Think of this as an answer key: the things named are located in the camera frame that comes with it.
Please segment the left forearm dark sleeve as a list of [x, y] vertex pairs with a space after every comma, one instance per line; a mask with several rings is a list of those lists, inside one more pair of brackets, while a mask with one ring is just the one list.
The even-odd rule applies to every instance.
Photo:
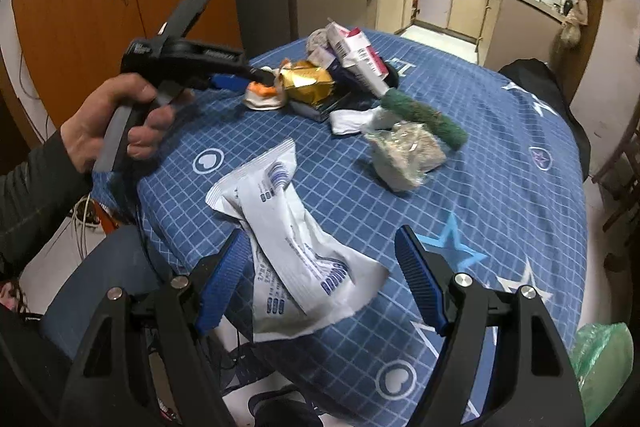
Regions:
[[58, 132], [1, 177], [2, 280], [20, 276], [91, 187], [90, 174], [77, 171]]

